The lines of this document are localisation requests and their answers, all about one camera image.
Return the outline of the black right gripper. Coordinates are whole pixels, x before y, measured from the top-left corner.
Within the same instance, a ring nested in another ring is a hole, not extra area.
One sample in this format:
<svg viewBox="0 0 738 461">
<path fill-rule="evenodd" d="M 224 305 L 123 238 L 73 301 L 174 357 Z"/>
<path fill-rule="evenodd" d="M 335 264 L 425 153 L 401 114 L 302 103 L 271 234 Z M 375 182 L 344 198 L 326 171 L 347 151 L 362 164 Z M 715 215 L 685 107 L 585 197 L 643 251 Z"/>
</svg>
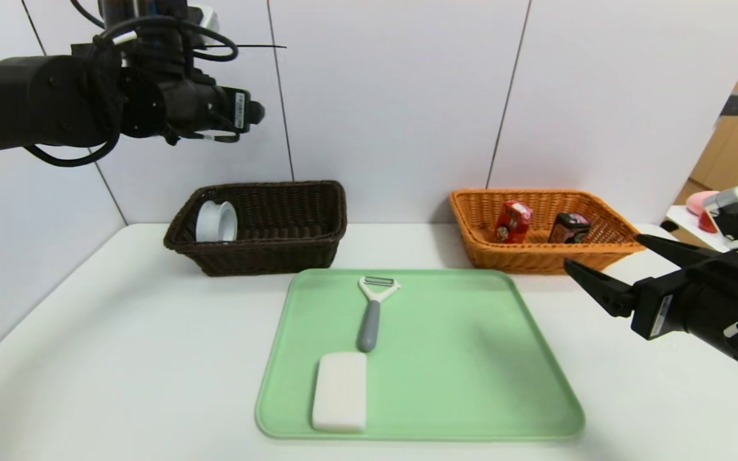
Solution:
<svg viewBox="0 0 738 461">
<path fill-rule="evenodd" d="M 703 341 L 726 341 L 726 328 L 736 322 L 727 312 L 730 296 L 714 281 L 694 279 L 688 268 L 719 256 L 738 268 L 738 253 L 723 254 L 653 234 L 636 234 L 635 240 L 680 268 L 636 283 L 637 303 L 632 286 L 610 275 L 572 259 L 564 261 L 563 269 L 612 317 L 629 318 L 634 312 L 632 330 L 645 339 L 686 332 Z"/>
</svg>

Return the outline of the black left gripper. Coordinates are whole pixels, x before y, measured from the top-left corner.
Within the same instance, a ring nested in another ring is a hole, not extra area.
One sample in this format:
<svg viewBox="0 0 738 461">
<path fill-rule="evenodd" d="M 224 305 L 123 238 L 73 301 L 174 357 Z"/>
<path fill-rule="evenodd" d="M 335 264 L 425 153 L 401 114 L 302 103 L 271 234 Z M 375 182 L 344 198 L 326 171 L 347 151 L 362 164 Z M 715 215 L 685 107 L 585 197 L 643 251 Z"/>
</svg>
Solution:
<svg viewBox="0 0 738 461">
<path fill-rule="evenodd" d="M 164 132 L 176 139 L 240 139 L 260 124 L 265 108 L 241 88 L 216 79 L 182 79 L 161 84 Z"/>
</svg>

